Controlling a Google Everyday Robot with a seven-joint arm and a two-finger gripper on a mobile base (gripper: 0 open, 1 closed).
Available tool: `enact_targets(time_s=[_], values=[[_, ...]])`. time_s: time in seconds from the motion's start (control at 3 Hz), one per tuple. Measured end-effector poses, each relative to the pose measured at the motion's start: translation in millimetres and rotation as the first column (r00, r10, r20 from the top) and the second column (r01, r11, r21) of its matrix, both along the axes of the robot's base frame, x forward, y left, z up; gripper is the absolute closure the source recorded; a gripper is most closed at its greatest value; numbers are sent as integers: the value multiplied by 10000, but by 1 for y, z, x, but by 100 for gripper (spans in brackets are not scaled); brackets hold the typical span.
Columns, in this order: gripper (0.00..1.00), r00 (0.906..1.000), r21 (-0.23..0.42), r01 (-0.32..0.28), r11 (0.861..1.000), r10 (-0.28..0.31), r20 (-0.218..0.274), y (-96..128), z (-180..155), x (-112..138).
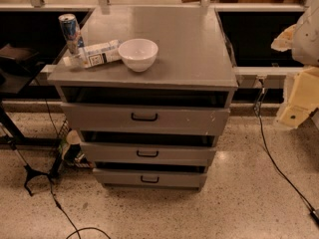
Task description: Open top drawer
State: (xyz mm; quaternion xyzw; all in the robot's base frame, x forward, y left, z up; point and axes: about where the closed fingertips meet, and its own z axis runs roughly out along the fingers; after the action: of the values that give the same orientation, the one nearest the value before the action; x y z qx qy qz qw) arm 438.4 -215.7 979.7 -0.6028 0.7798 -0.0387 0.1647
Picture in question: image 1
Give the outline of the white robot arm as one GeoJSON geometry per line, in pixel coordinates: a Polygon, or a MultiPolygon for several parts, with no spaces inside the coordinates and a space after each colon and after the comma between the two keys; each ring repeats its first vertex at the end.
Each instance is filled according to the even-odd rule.
{"type": "Polygon", "coordinates": [[[319,8],[310,6],[296,24],[273,40],[271,48],[290,50],[303,65],[299,73],[286,76],[284,101],[275,119],[280,127],[295,129],[319,108],[319,8]]]}

